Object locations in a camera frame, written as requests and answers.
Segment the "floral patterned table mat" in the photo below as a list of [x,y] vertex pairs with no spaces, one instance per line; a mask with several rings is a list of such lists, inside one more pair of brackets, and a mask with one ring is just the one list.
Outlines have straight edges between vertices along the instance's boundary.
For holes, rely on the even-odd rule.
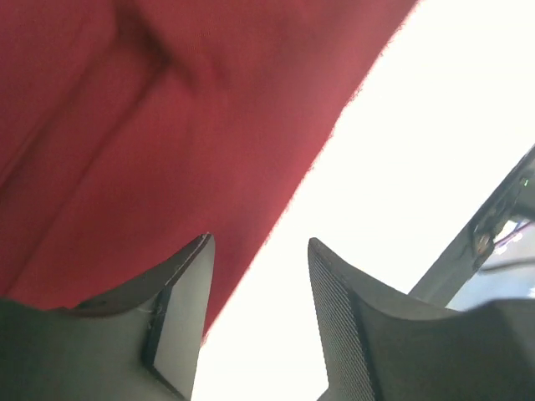
[[533,2],[420,2],[214,322],[194,399],[315,400],[308,240],[407,292],[533,143]]

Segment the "dark red t-shirt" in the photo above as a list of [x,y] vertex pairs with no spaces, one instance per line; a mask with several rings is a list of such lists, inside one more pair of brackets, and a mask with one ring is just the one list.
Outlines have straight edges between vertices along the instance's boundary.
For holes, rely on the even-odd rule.
[[1,295],[72,308],[212,234],[212,324],[411,1],[4,1]]

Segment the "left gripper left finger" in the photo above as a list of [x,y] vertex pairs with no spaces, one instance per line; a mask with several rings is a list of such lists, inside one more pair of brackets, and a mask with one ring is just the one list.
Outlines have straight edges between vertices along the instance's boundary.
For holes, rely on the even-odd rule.
[[2,399],[190,399],[214,256],[205,234],[72,310],[2,301]]

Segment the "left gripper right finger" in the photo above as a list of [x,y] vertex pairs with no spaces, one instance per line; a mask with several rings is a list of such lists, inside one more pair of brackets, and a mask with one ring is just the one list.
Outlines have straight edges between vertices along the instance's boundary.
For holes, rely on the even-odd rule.
[[308,269],[325,400],[531,400],[534,303],[436,307],[351,266],[318,239]]

